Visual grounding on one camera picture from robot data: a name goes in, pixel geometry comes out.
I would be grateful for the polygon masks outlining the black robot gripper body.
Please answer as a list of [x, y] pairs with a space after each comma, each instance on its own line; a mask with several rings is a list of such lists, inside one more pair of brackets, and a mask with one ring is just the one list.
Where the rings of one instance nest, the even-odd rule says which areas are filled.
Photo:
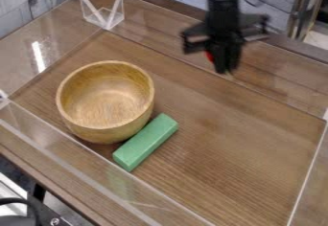
[[244, 31], [260, 26], [266, 34], [269, 16], [262, 13], [242, 13], [240, 0], [206, 0], [205, 18], [182, 33], [183, 53], [214, 51], [214, 48], [240, 49], [245, 43]]

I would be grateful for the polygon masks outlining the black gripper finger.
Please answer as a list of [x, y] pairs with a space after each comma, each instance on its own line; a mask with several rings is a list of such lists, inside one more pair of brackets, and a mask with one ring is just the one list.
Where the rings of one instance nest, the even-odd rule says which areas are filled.
[[242, 53], [242, 42], [241, 41], [233, 42], [228, 46], [228, 66], [226, 68], [229, 72], [236, 70], [238, 67], [241, 53]]
[[220, 43], [213, 43], [210, 45], [210, 53], [213, 56], [216, 72], [218, 74], [224, 74], [226, 70], [225, 68], [225, 56], [226, 56], [225, 46], [221, 45]]

